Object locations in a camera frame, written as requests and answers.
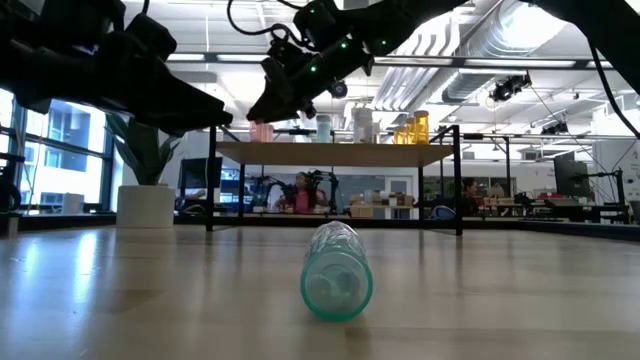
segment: plastic water bottle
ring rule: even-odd
[[[358,315],[373,294],[373,277],[358,234],[332,221],[320,226],[305,255],[300,292],[314,314],[330,321]]]

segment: potted plant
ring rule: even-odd
[[[175,191],[158,182],[164,167],[173,157],[178,138],[170,136],[159,144],[157,128],[133,118],[125,121],[116,114],[107,114],[106,120],[118,153],[138,180],[138,185],[123,185],[118,189],[117,226],[143,229],[172,227]]]

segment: green leaves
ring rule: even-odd
[[[164,167],[173,158],[179,143],[170,136],[158,144],[158,129],[117,114],[107,114],[107,129],[114,135],[118,153],[136,175],[140,185],[158,185]]]

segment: shelf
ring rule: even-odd
[[[216,151],[245,165],[420,167],[453,154],[453,146],[221,142]]]
[[[412,210],[413,206],[391,206],[391,205],[351,205],[352,208],[373,208],[373,209],[393,209],[393,210]]]

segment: person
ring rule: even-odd
[[[479,208],[476,203],[476,193],[478,192],[478,183],[475,178],[462,179],[462,216],[474,216],[478,214]]]
[[[310,214],[316,205],[327,206],[327,200],[322,190],[312,190],[307,186],[307,174],[299,172],[296,174],[295,197],[287,199],[284,195],[276,201],[275,206],[279,209],[293,209],[296,213]]]

